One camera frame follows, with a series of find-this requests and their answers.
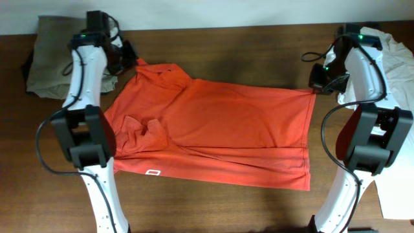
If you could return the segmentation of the orange polo shirt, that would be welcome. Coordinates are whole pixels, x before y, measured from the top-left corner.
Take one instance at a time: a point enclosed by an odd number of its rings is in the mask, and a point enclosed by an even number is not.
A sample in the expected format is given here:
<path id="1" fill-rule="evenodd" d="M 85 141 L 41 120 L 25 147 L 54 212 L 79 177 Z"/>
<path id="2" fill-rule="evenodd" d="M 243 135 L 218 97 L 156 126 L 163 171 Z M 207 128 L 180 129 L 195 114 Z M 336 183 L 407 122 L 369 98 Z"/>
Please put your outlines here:
<path id="1" fill-rule="evenodd" d="M 135 69 L 105 112 L 115 171 L 309 190 L 312 91 L 193 79 L 174 63 Z"/>

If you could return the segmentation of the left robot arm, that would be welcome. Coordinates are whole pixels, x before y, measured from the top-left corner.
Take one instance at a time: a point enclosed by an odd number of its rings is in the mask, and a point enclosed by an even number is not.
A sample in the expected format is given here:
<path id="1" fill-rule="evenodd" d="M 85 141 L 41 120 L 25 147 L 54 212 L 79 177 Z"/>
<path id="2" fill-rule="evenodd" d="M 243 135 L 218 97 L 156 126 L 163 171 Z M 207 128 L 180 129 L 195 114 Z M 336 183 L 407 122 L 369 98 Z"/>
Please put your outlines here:
<path id="1" fill-rule="evenodd" d="M 114 180 L 116 140 L 100 107 L 102 81 L 136 64 L 137 55 L 124 40 L 117 20 L 87 12 L 86 28 L 70 42 L 71 84 L 62 109 L 50 123 L 65 158 L 86 186 L 98 232 L 130 232 Z"/>

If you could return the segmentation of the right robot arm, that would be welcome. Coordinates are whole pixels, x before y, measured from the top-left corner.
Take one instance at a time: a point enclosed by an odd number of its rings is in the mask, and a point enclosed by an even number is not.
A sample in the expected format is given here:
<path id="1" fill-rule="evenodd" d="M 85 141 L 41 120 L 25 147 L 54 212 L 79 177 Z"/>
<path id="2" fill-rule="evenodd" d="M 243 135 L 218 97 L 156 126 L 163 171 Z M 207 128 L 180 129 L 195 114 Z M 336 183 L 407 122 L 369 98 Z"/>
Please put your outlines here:
<path id="1" fill-rule="evenodd" d="M 395 162 L 413 125 L 413 113 L 402 109 L 387 84 L 379 37 L 362 33 L 360 25 L 346 23 L 323 54 L 317 53 L 309 87 L 318 94 L 354 91 L 354 100 L 331 109 L 323 118 L 325 140 L 329 117 L 345 107 L 355 111 L 336 140 L 329 158 L 338 166 L 329 194 L 304 232 L 348 232 L 365 189 Z"/>

